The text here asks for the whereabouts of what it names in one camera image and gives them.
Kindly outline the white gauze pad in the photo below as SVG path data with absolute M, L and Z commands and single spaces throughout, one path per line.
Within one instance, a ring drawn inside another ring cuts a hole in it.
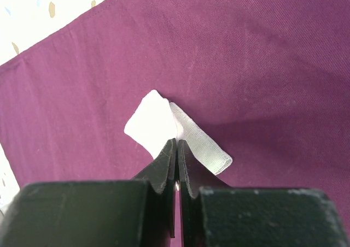
M 178 105 L 171 102 L 170 108 L 177 127 L 177 141 L 185 140 L 195 158 L 213 174 L 226 170 L 233 162 L 232 157 Z
M 169 101 L 151 90 L 127 121 L 124 133 L 157 158 L 167 141 L 177 137 Z

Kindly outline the purple cloth mat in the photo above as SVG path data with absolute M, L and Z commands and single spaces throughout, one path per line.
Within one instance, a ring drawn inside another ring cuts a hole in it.
M 150 90 L 225 151 L 233 186 L 349 189 L 349 0 L 105 0 L 1 67 L 20 185 L 126 179 Z

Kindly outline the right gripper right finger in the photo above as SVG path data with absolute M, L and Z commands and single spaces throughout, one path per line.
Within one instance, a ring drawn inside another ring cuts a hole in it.
M 177 149 L 183 246 L 349 246 L 333 202 L 308 188 L 236 188 Z

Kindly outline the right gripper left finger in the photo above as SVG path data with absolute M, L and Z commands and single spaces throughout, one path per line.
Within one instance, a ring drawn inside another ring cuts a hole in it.
M 171 139 L 130 180 L 27 185 L 1 222 L 1 246 L 169 246 L 175 158 Z

